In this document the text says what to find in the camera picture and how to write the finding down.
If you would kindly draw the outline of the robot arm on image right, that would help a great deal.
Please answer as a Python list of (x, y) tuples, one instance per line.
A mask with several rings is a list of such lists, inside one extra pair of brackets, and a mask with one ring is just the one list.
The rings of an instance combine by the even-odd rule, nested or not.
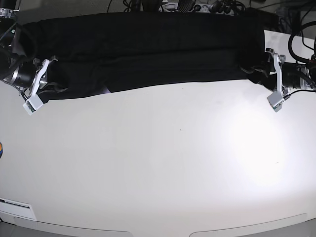
[(272, 107), (281, 106), (295, 93), (316, 91), (316, 49), (309, 58), (298, 56), (293, 50), (294, 38), (298, 31), (290, 34), (286, 46), (294, 63), (286, 61), (286, 56), (278, 54), (273, 48), (265, 48), (257, 57), (247, 56), (240, 69), (247, 74), (249, 80), (254, 80), (272, 92), (267, 97)]

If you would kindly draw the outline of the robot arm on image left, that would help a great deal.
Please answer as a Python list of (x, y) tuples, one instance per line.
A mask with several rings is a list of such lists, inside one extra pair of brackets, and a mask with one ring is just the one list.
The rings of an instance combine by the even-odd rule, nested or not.
[(36, 40), (17, 23), (16, 13), (20, 10), (20, 5), (20, 0), (0, 2), (1, 82), (15, 88), (25, 101), (33, 95), (66, 91), (67, 87), (48, 81), (46, 70), (36, 79), (44, 68), (44, 62), (36, 58)]

